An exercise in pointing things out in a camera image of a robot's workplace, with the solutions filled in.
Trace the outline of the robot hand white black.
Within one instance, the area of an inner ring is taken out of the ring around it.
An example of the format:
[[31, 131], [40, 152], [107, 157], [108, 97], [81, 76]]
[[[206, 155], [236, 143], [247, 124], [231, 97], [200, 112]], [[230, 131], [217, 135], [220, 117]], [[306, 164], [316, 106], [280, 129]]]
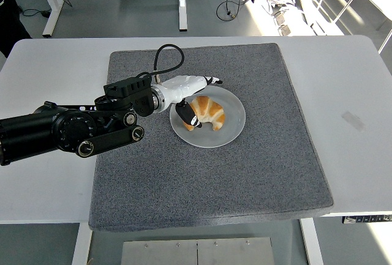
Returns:
[[161, 84], [152, 85], [154, 113], [163, 112], [172, 103], [180, 103], [180, 118], [186, 124], [201, 128], [201, 122], [184, 99], [203, 90], [209, 84], [222, 84], [222, 80], [216, 77], [181, 75], [164, 81]]

